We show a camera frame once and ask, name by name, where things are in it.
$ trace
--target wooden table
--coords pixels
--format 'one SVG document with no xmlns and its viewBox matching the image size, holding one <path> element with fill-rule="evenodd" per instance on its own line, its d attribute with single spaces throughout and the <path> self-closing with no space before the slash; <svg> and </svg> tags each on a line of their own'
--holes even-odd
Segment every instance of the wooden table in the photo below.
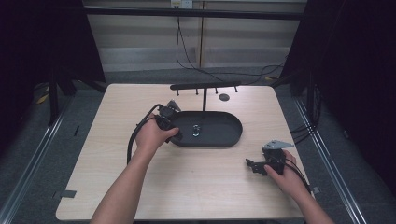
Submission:
<svg viewBox="0 0 396 224">
<path fill-rule="evenodd" d="M 237 116 L 243 125 L 239 142 L 228 148 L 163 144 L 148 168 L 136 213 L 138 220 L 266 219 L 302 217 L 295 202 L 268 176 L 253 174 L 245 159 L 264 161 L 262 145 L 275 139 L 293 143 L 275 92 L 270 87 L 209 89 L 207 110 Z M 230 96 L 223 102 L 221 93 Z M 126 165 L 127 145 L 136 123 L 156 104 L 175 99 L 183 111 L 202 110 L 203 93 L 169 85 L 112 84 L 93 121 L 62 198 L 60 220 L 88 220 Z M 288 149 L 304 168 L 295 147 Z"/>
</svg>

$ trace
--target black cable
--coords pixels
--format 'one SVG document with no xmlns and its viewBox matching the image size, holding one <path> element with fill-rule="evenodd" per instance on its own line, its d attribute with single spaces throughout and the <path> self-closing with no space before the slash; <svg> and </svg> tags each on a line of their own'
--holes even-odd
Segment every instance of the black cable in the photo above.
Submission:
<svg viewBox="0 0 396 224">
<path fill-rule="evenodd" d="M 186 54 L 187 61 L 189 62 L 191 68 L 184 66 L 184 65 L 181 64 L 181 62 L 178 60 L 178 43 L 179 43 L 178 37 L 179 37 L 179 35 L 180 35 L 181 42 L 182 42 L 182 44 L 183 44 L 184 53 Z M 216 76 L 212 75 L 211 73 L 208 73 L 208 72 L 206 72 L 206 71 L 204 71 L 204 70 L 202 70 L 202 69 L 198 69 L 198 68 L 194 67 L 194 65 L 192 65 L 192 63 L 191 63 L 191 61 L 190 61 L 190 57 L 189 57 L 189 55 L 188 55 L 188 53 L 187 53 L 186 44 L 184 43 L 183 34 L 181 33 L 180 18 L 179 18 L 179 17 L 177 17 L 177 45 L 176 45 L 176 58 L 177 58 L 177 63 L 178 63 L 181 67 L 183 67 L 183 68 L 185 68 L 185 69 L 193 69 L 193 70 L 195 70 L 195 71 L 198 71 L 198 72 L 201 72 L 201 73 L 210 75 L 210 76 L 214 77 L 215 79 L 217 79 L 217 80 L 219 80 L 219 81 L 221 81 L 221 82 L 224 82 L 224 80 L 222 80 L 221 78 L 216 77 Z"/>
<path fill-rule="evenodd" d="M 269 155 L 269 156 L 270 156 L 272 159 L 274 159 L 276 162 L 281 163 L 281 164 L 283 164 L 283 165 L 286 165 L 286 166 L 289 167 L 295 174 L 297 174 L 297 176 L 299 176 L 300 179 L 301 179 L 301 181 L 303 182 L 303 184 L 304 184 L 306 190 L 308 190 L 308 192 L 311 193 L 311 188 L 309 188 L 308 182 L 306 181 L 306 179 L 305 179 L 303 173 L 301 172 L 301 170 L 297 167 L 297 165 L 296 165 L 294 162 L 292 162 L 292 161 L 289 160 L 289 159 L 285 159 L 286 161 L 289 161 L 289 162 L 291 162 L 291 164 L 293 164 L 293 166 L 291 166 L 291 165 L 287 164 L 285 161 L 279 160 L 278 158 L 276 158 L 276 157 L 274 157 L 274 156 L 272 156 L 272 155 Z"/>
<path fill-rule="evenodd" d="M 181 42 L 182 42 L 182 45 L 183 45 L 184 53 L 185 53 L 185 55 L 186 55 L 186 58 L 187 58 L 187 61 L 189 62 L 190 67 L 187 67 L 187 66 L 183 65 L 183 64 L 180 62 L 180 60 L 178 59 L 179 36 L 180 36 L 180 39 L 181 39 Z M 203 74 L 206 74 L 206 75 L 210 75 L 210 76 L 212 76 L 213 78 L 215 78 L 215 79 L 217 79 L 217 80 L 219 80 L 219 81 L 221 81 L 221 82 L 224 82 L 225 80 L 223 80 L 223 79 L 221 79 L 221 78 L 219 78 L 219 77 L 216 77 L 215 74 L 223 74 L 223 75 L 240 75 L 240 76 L 259 77 L 258 79 L 256 79 L 256 80 L 253 81 L 253 82 L 249 82 L 249 83 L 247 83 L 247 84 L 242 84 L 242 85 L 251 85 L 251 84 L 254 84 L 254 83 L 258 82 L 258 81 L 262 78 L 262 76 L 268 75 L 268 74 L 271 74 L 271 73 L 275 72 L 276 69 L 278 69 L 279 67 L 283 67 L 283 64 L 284 64 L 284 63 L 282 63 L 282 64 L 274 64 L 274 65 L 267 65 L 267 66 L 264 66 L 264 68 L 261 70 L 261 73 L 260 73 L 260 74 L 229 73 L 229 72 L 215 72 L 215 73 L 212 72 L 212 73 L 209 73 L 209 72 L 206 72 L 206 71 L 203 70 L 203 69 L 196 68 L 196 67 L 191 63 L 190 57 L 189 57 L 189 55 L 188 55 L 188 53 L 187 53 L 187 48 L 186 48 L 186 45 L 185 45 L 185 42 L 184 42 L 184 37 L 183 37 L 183 34 L 181 33 L 180 18 L 179 18 L 179 17 L 177 17 L 177 46 L 176 46 L 176 58 L 177 58 L 177 63 L 178 63 L 182 68 L 185 68 L 185 69 L 192 69 L 192 70 L 195 70 L 195 71 L 197 71 L 197 72 L 200 72 L 200 73 L 203 73 Z M 266 69 L 266 68 L 268 68 L 268 67 L 271 67 L 271 66 L 275 66 L 276 68 L 273 69 L 273 70 L 270 71 L 270 72 L 263 73 L 263 70 L 264 70 L 264 69 Z"/>
<path fill-rule="evenodd" d="M 138 124 L 136 124 L 136 128 L 134 129 L 134 132 L 132 133 L 132 135 L 131 135 L 131 137 L 129 139 L 129 143 L 128 143 L 128 149 L 127 149 L 127 154 L 126 154 L 126 163 L 127 164 L 131 160 L 131 157 L 132 157 L 132 144 L 134 143 L 134 140 L 136 139 L 137 134 L 142 129 L 143 125 L 145 125 L 150 119 L 152 119 L 152 118 L 148 119 L 148 117 L 152 113 L 152 111 L 154 111 L 154 109 L 156 107 L 161 108 L 162 105 L 157 104 L 154 107 L 152 107 L 150 109 L 150 111 L 147 113 L 147 115 L 145 117 L 143 117 L 143 119 Z"/>
<path fill-rule="evenodd" d="M 313 120 L 310 125 L 303 127 L 304 125 L 301 125 L 300 127 L 296 128 L 295 130 L 291 131 L 290 133 L 300 133 L 300 132 L 306 132 L 304 134 L 301 134 L 299 136 L 293 137 L 293 140 L 295 141 L 294 144 L 297 145 L 304 141 L 317 127 L 321 115 L 321 102 L 322 102 L 322 97 L 321 94 L 318 90 L 318 87 L 315 87 L 314 89 L 314 94 L 315 94 L 315 113 L 313 116 Z"/>
</svg>

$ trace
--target gray floor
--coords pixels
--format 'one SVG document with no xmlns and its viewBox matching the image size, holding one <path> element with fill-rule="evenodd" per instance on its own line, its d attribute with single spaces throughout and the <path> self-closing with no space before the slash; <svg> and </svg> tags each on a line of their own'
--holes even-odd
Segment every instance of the gray floor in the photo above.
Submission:
<svg viewBox="0 0 396 224">
<path fill-rule="evenodd" d="M 225 71 L 259 74 L 261 69 L 213 68 L 209 69 L 209 71 L 212 73 Z M 244 83 L 257 78 L 242 75 L 216 76 L 224 80 L 243 80 Z M 108 84 L 115 82 L 174 84 L 180 82 L 216 81 L 208 74 L 186 69 L 108 73 L 106 74 L 106 79 Z M 262 78 L 255 85 L 266 85 L 269 83 L 269 81 Z M 83 84 L 77 84 L 78 92 L 72 99 L 71 105 L 65 111 L 63 122 L 53 138 L 28 191 L 24 195 L 12 223 L 61 223 L 55 217 L 59 200 L 53 199 L 52 196 L 55 191 L 65 189 L 103 97 L 102 93 L 92 90 Z M 303 124 L 303 120 L 296 108 L 294 99 L 290 97 L 289 86 L 284 85 L 276 88 L 276 95 L 290 129 L 294 130 L 300 127 Z M 49 113 L 48 101 L 42 105 L 32 104 L 24 119 L 21 132 L 10 146 L 8 154 L 0 160 L 0 204 L 2 207 L 17 185 L 26 164 L 35 153 L 41 137 L 47 130 Z M 343 175 L 351 193 L 359 203 L 367 223 L 396 223 L 395 198 L 390 194 L 378 175 L 371 169 L 370 165 L 361 157 L 356 146 L 345 139 L 342 127 L 338 125 L 336 119 L 327 111 L 325 106 L 322 109 L 318 130 L 332 153 L 332 158 Z M 312 140 L 310 138 L 305 139 L 297 145 L 297 148 L 311 185 L 318 187 L 320 190 L 320 193 L 316 194 L 318 202 L 336 223 L 353 223 Z M 300 219 L 278 221 L 280 223 L 304 223 Z M 212 220 L 209 223 L 253 224 L 259 223 L 259 221 Z"/>
</svg>

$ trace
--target black oval tray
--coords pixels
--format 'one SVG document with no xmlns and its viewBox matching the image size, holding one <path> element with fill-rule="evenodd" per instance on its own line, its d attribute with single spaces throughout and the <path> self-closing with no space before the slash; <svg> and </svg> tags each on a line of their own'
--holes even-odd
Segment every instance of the black oval tray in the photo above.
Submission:
<svg viewBox="0 0 396 224">
<path fill-rule="evenodd" d="M 241 121 L 234 115 L 219 111 L 181 111 L 172 123 L 183 137 L 172 138 L 171 142 L 180 147 L 231 147 L 242 134 Z M 199 134 L 194 125 L 200 128 Z"/>
</svg>

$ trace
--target white wall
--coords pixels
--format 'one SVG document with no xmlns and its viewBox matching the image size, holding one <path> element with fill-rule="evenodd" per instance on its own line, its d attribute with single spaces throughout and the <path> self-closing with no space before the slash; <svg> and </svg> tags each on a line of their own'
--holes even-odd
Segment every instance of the white wall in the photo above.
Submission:
<svg viewBox="0 0 396 224">
<path fill-rule="evenodd" d="M 170 0 L 85 0 L 86 6 L 169 8 Z M 305 1 L 193 1 L 193 8 L 303 12 Z M 179 68 L 177 19 L 89 15 L 105 72 Z M 297 21 L 180 18 L 186 50 L 194 66 L 265 66 L 283 63 Z M 187 58 L 179 39 L 178 58 Z"/>
</svg>

